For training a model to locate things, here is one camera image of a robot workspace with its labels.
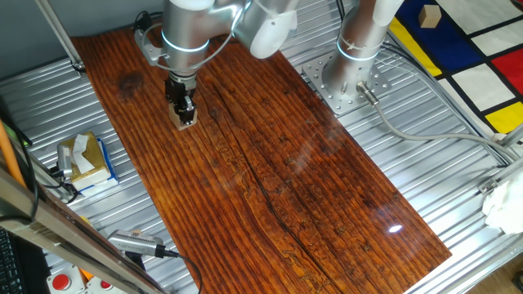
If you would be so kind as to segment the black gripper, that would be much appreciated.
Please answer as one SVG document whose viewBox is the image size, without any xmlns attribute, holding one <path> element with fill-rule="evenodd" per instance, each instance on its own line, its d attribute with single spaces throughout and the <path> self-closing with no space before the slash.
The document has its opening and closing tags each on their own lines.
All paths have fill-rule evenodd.
<svg viewBox="0 0 523 294">
<path fill-rule="evenodd" d="M 184 126 L 190 126 L 197 121 L 197 106 L 192 101 L 195 94 L 195 80 L 178 82 L 172 79 L 165 81 L 165 96 L 169 101 L 168 110 L 177 111 L 177 104 L 181 103 L 179 116 Z"/>
</svg>

